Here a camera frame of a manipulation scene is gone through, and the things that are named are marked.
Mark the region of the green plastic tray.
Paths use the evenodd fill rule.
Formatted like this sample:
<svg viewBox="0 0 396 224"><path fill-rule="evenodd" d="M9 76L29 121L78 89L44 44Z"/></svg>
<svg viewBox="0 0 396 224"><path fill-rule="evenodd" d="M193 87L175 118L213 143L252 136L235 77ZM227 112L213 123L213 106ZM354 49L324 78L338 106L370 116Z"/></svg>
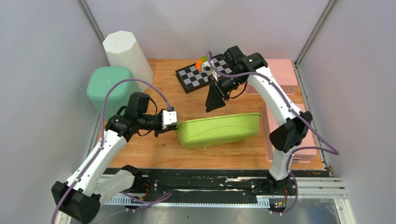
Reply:
<svg viewBox="0 0 396 224"><path fill-rule="evenodd" d="M204 148L243 141L259 132L260 113L240 113L187 120L177 125L184 148Z"/></svg>

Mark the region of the green plastic bin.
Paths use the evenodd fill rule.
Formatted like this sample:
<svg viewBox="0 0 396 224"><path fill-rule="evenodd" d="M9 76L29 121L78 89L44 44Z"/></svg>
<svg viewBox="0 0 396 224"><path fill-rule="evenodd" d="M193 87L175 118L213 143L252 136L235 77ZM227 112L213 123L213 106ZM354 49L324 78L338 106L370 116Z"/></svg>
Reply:
<svg viewBox="0 0 396 224"><path fill-rule="evenodd" d="M94 107L102 112L103 102L108 91L119 81L132 78L132 72L124 67L97 68L87 87L87 96ZM128 81L118 85L106 101L104 120L108 121L116 112L128 104L130 95L140 92L138 82Z"/></svg>

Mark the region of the pink perforated basket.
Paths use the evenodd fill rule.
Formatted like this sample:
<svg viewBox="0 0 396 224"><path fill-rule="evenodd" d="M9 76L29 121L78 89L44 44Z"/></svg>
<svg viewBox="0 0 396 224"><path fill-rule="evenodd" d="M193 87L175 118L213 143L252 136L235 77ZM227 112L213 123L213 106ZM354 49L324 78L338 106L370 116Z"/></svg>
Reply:
<svg viewBox="0 0 396 224"><path fill-rule="evenodd" d="M290 59L266 59L271 73L287 95L295 95L298 81Z"/></svg>
<svg viewBox="0 0 396 224"><path fill-rule="evenodd" d="M275 148L270 142L269 134L278 128L278 124L276 123L273 113L267 106L264 106L260 110L260 113L261 113L260 120L262 123L262 132L264 138L266 159L269 162L272 162ZM311 147L311 146L316 146L316 143L312 131L308 130L306 137L303 139L302 143L298 146L298 148ZM310 163L316 157L316 155L317 155L316 149L311 149L311 148L304 149L299 152L296 152L296 154L292 159L292 163Z"/></svg>

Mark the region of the large white container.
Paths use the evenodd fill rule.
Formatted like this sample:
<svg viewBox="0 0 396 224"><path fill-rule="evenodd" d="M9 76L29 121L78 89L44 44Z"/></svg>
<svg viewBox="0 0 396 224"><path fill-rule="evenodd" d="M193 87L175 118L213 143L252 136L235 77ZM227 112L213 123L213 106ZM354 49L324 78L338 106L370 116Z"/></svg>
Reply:
<svg viewBox="0 0 396 224"><path fill-rule="evenodd" d="M107 77L116 83L126 78L137 78L153 83L153 71L133 33L117 31L102 42L110 67Z"/></svg>

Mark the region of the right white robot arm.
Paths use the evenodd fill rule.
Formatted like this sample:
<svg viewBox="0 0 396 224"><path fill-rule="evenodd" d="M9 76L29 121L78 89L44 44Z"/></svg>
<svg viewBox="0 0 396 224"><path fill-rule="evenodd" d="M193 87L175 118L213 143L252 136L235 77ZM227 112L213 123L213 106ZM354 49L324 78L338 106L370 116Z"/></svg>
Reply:
<svg viewBox="0 0 396 224"><path fill-rule="evenodd" d="M273 195L280 194L285 189L284 179L289 177L291 151L306 137L312 114L309 111L301 111L290 100L260 53L245 55L238 46L228 48L222 54L222 58L232 71L230 75L217 69L210 51L205 56L212 70L205 102L206 112L226 106L230 99L229 92L243 83L252 85L272 112L278 127L269 134L275 151L269 169L267 190Z"/></svg>

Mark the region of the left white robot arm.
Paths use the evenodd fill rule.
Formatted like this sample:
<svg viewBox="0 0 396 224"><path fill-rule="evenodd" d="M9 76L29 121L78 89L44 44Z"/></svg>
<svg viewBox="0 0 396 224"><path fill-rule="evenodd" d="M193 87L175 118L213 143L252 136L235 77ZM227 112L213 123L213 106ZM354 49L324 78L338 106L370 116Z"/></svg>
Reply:
<svg viewBox="0 0 396 224"><path fill-rule="evenodd" d="M127 105L109 118L95 149L80 167L65 181L55 182L51 189L57 209L82 224L91 223L100 208L116 194L129 190L139 192L143 187L142 171L131 165L123 166L114 176L100 181L115 155L140 130L158 135L174 131L178 120L174 107L148 114L150 95L134 92Z"/></svg>

